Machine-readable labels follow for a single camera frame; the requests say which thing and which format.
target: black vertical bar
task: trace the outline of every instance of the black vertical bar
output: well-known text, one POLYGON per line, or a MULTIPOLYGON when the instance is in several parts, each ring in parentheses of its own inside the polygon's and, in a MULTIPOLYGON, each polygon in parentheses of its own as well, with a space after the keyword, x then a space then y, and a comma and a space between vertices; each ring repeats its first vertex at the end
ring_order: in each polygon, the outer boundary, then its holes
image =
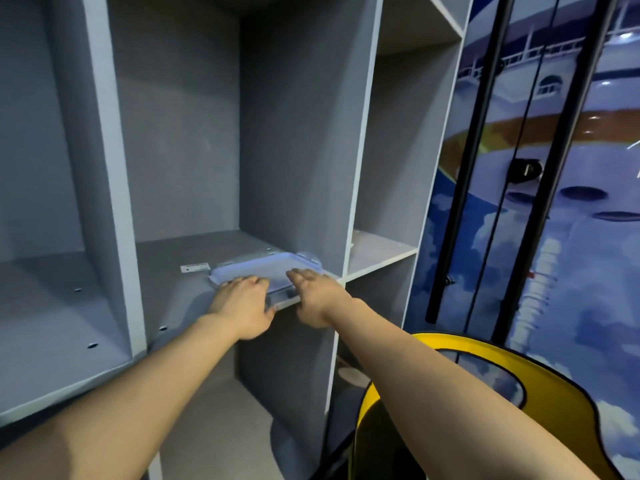
POLYGON ((500 304, 500 313, 491 337, 495 344, 504 345, 511 329, 617 4, 618 0, 596 1, 589 30, 576 60, 575 73, 569 86, 566 102, 558 118, 545 171, 540 179, 540 187, 533 200, 531 215, 525 227, 507 290, 500 304))
POLYGON ((484 129, 486 113, 489 110, 493 85, 495 83, 495 78, 501 69, 502 60, 500 59, 500 49, 502 48, 504 37, 509 26, 509 19, 511 18, 511 11, 513 9, 513 1, 514 0, 498 1, 498 9, 493 21, 491 37, 489 37, 489 46, 487 47, 484 55, 484 63, 482 74, 480 76, 480 85, 478 86, 476 104, 474 106, 474 112, 471 115, 471 122, 469 124, 465 148, 462 151, 458 181, 456 182, 456 189, 453 192, 451 210, 449 211, 447 227, 445 228, 444 238, 442 240, 442 248, 440 249, 440 256, 438 257, 438 264, 436 265, 436 274, 433 280, 431 297, 429 298, 429 306, 427 307, 427 313, 425 316, 425 320, 428 323, 436 323, 438 320, 438 312, 440 311, 440 304, 442 302, 447 273, 449 272, 449 266, 451 266, 451 259, 456 239, 458 238, 458 231, 460 231, 462 211, 464 210, 467 202, 467 193, 469 192, 469 184, 471 183, 471 174, 473 173, 474 165, 476 164, 476 154, 478 152, 478 147, 480 146, 480 138, 484 129))

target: sticker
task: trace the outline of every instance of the sticker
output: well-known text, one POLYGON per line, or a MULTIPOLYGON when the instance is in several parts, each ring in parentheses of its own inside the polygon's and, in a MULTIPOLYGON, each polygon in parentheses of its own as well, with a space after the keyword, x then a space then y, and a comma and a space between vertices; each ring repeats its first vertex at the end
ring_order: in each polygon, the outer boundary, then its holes
POLYGON ((201 262, 199 264, 186 264, 184 266, 180 266, 180 270, 183 273, 194 273, 196 271, 209 271, 211 268, 209 267, 208 262, 201 262))

